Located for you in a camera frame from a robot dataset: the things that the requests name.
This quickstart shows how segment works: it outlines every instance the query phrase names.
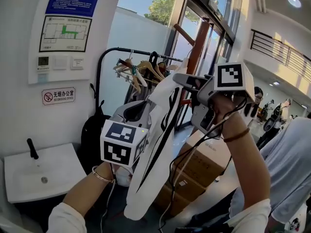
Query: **white cube with marker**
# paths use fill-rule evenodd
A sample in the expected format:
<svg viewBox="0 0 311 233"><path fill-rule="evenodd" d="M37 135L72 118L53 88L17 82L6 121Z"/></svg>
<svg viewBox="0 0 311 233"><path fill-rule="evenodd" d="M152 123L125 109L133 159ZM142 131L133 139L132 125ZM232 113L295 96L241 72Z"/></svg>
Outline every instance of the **white cube with marker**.
<svg viewBox="0 0 311 233"><path fill-rule="evenodd" d="M106 120L101 134L101 159L131 167L143 153L148 129Z"/></svg>

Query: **bracelet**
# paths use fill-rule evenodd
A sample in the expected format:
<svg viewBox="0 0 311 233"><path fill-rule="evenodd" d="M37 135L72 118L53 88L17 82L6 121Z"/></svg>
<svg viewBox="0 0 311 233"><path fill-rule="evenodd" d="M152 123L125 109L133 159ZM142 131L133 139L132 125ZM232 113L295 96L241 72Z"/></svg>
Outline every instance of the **bracelet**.
<svg viewBox="0 0 311 233"><path fill-rule="evenodd" d="M99 178L100 180L105 181L105 182L107 182L107 183L113 183L113 182L114 182L114 179L113 179L113 180L106 180L106 179L104 179L103 177L99 176L98 173L95 171L95 169L96 169L97 167L98 167L98 166L92 167L92 173L93 173L97 178Z"/></svg>
<svg viewBox="0 0 311 233"><path fill-rule="evenodd" d="M224 142L232 142L232 141L235 141L235 140L237 140L237 139L240 139L240 138L242 138L243 136L245 136L248 132L249 132L249 128L247 128L246 130L244 130L242 133L237 134L236 136L233 136L233 137L230 137L230 138L225 139Z"/></svg>

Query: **backpack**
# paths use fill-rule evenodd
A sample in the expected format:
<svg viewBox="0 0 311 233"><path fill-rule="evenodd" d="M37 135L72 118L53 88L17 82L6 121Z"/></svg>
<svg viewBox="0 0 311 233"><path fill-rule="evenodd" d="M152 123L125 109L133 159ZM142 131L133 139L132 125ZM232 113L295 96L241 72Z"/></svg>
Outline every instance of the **backpack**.
<svg viewBox="0 0 311 233"><path fill-rule="evenodd" d="M100 136L105 121L110 118L103 114L103 104L104 100L82 128L81 147L77 151L77 156L87 175L91 173L93 166L99 166L103 162L101 160Z"/></svg>

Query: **drain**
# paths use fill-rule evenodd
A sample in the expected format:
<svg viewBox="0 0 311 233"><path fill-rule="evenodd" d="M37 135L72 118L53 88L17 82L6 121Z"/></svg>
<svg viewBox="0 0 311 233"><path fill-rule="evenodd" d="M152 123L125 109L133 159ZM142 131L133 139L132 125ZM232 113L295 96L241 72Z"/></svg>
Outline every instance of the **drain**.
<svg viewBox="0 0 311 233"><path fill-rule="evenodd" d="M48 182L48 178L47 177L42 177L41 178L41 182L46 184Z"/></svg>

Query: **hand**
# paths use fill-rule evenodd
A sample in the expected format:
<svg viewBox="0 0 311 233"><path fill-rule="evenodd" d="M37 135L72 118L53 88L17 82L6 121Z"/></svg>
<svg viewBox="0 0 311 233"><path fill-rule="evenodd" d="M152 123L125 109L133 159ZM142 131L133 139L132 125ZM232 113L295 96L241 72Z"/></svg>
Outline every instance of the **hand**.
<svg viewBox="0 0 311 233"><path fill-rule="evenodd" d="M233 102L222 94L216 94L212 97L214 102L214 111L216 114L216 121L214 124L219 123L228 112L234 110Z"/></svg>
<svg viewBox="0 0 311 233"><path fill-rule="evenodd" d="M117 170L120 168L120 166L112 164L115 171L117 172ZM96 169L95 171L97 172L97 174L99 176L101 176L104 179L107 180L113 180L113 175L112 175L112 171L111 171L111 167L110 167L110 163L108 162L103 162L101 163Z"/></svg>

